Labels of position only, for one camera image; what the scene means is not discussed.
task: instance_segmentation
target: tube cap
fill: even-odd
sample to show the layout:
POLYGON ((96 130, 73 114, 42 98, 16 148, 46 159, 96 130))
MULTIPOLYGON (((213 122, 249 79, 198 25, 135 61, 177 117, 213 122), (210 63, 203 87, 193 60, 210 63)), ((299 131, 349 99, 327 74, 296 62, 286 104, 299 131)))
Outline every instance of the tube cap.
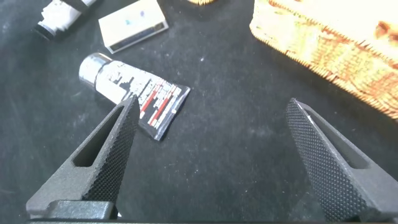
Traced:
POLYGON ((56 32, 41 22, 34 27, 34 30, 47 40, 52 40, 56 36, 56 32))
POLYGON ((87 56, 80 65, 79 79, 95 90, 95 81, 101 68, 111 62, 108 56, 101 53, 93 53, 87 56))

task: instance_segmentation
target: black surface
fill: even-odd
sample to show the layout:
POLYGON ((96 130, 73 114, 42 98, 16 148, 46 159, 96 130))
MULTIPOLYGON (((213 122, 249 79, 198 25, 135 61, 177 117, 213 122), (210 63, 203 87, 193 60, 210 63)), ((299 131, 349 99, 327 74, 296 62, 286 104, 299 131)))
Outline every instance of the black surface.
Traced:
MULTIPOLYGON (((32 30, 49 1, 0 0, 1 223, 26 219, 26 201, 111 111, 80 84, 78 68, 93 52, 110 55, 97 19, 130 2, 99 2, 49 42, 32 30)), ((118 200, 123 217, 319 218, 284 118, 291 97, 398 178, 395 121, 256 40, 252 1, 159 2, 170 29, 112 57, 192 92, 164 141, 136 135, 118 200)))

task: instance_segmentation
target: basket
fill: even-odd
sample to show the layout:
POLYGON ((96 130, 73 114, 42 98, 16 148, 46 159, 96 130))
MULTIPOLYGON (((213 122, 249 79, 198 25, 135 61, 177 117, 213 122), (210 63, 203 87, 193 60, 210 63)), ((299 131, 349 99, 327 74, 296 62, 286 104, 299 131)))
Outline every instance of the basket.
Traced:
POLYGON ((198 4, 200 6, 205 5, 205 4, 209 4, 212 3, 214 0, 188 0, 194 4, 198 4))
POLYGON ((256 0, 250 29, 276 50, 398 119, 396 0, 256 0))

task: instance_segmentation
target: gray plastic part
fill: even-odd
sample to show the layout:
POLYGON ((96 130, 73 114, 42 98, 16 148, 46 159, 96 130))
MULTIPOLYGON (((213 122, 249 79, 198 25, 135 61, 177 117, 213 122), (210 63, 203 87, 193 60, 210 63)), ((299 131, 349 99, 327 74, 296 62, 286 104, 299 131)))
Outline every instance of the gray plastic part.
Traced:
POLYGON ((112 202, 57 200, 47 207, 43 218, 64 220, 109 220, 117 211, 112 202))
POLYGON ((286 115, 327 221, 398 217, 396 180, 309 106, 291 99, 286 115))
POLYGON ((138 120, 135 96, 118 104, 29 199, 30 217, 45 216, 48 205, 56 200, 116 203, 138 120), (106 182, 97 181, 104 176, 106 182))

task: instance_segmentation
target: white box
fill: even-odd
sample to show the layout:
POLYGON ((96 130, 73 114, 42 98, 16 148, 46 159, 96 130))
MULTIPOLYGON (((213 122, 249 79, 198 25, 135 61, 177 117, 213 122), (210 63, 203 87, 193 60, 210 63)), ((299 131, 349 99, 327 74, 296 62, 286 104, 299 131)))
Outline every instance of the white box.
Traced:
POLYGON ((169 28, 157 0, 140 0, 99 19, 105 47, 113 54, 169 28))

